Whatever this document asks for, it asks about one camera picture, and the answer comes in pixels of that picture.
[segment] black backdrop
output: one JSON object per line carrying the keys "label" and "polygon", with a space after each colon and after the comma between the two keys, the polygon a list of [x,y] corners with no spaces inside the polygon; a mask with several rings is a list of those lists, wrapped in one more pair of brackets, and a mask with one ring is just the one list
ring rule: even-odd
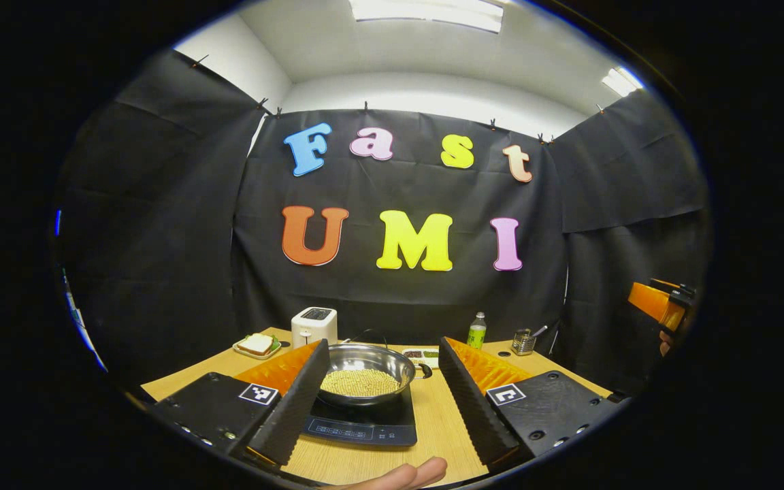
{"label": "black backdrop", "polygon": [[701,289],[712,246],[706,179],[683,128],[643,91],[566,131],[550,153],[570,261],[553,359],[636,394],[660,360],[659,326],[628,293],[650,278]]}
{"label": "black backdrop", "polygon": [[59,259],[102,361],[125,387],[243,336],[231,309],[231,217],[264,112],[164,52],[78,134],[63,168]]}
{"label": "black backdrop", "polygon": [[[293,176],[295,161],[283,139],[320,123],[330,124],[327,152],[318,170]],[[359,157],[349,150],[364,127],[382,127],[394,136],[388,161]],[[475,162],[445,167],[441,141],[447,134],[468,136]],[[510,174],[501,149],[520,145],[531,158],[532,180]],[[280,249],[286,206],[307,206],[306,244],[320,248],[325,234],[323,208],[345,208],[337,257],[323,266],[289,261]],[[448,214],[452,270],[379,269],[385,223],[380,212],[395,209],[414,229],[433,213]],[[442,335],[463,340],[477,311],[485,311],[487,340],[512,338],[513,331],[550,323],[561,314],[564,295],[564,241],[557,176],[545,146],[513,131],[457,118],[398,111],[315,111],[268,118],[256,140],[238,201],[235,258],[245,277],[236,289],[240,318],[248,328],[289,328],[308,306],[338,310],[339,337],[378,329],[396,344],[436,344]],[[497,237],[489,221],[519,221],[517,251],[523,267],[497,271]]]}

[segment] cooktop control panel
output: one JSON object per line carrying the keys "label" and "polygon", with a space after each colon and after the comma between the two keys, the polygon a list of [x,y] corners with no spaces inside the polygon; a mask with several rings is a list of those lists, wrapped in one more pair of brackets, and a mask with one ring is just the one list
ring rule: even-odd
{"label": "cooktop control panel", "polygon": [[330,421],[318,416],[308,416],[304,426],[307,434],[330,440],[382,446],[413,446],[417,443],[414,425],[365,425],[351,422]]}

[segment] toaster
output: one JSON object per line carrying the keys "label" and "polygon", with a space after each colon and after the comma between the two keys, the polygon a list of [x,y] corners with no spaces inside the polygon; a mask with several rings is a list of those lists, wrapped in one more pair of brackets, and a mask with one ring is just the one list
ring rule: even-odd
{"label": "toaster", "polygon": [[292,317],[292,347],[299,348],[325,338],[337,344],[337,311],[311,306]]}

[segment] orange letter u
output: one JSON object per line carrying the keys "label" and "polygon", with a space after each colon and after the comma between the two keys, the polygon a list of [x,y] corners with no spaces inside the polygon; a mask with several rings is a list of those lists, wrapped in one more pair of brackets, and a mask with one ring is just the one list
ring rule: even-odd
{"label": "orange letter u", "polygon": [[286,206],[283,208],[286,224],[283,226],[283,254],[294,263],[302,265],[324,265],[335,260],[340,248],[340,227],[349,216],[342,208],[325,208],[326,240],[319,250],[304,246],[304,234],[308,231],[308,218],[314,210],[305,206]]}

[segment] pan handle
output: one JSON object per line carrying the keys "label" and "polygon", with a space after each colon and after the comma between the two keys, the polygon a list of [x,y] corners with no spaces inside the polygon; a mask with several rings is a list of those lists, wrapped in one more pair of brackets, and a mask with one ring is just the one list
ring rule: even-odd
{"label": "pan handle", "polygon": [[415,363],[415,364],[416,364],[417,366],[419,366],[420,368],[422,368],[422,370],[423,370],[423,376],[422,376],[422,378],[414,378],[414,379],[426,379],[426,378],[431,378],[431,375],[432,375],[432,374],[434,374],[434,373],[432,372],[431,368],[430,368],[428,365],[423,365],[423,363]]}

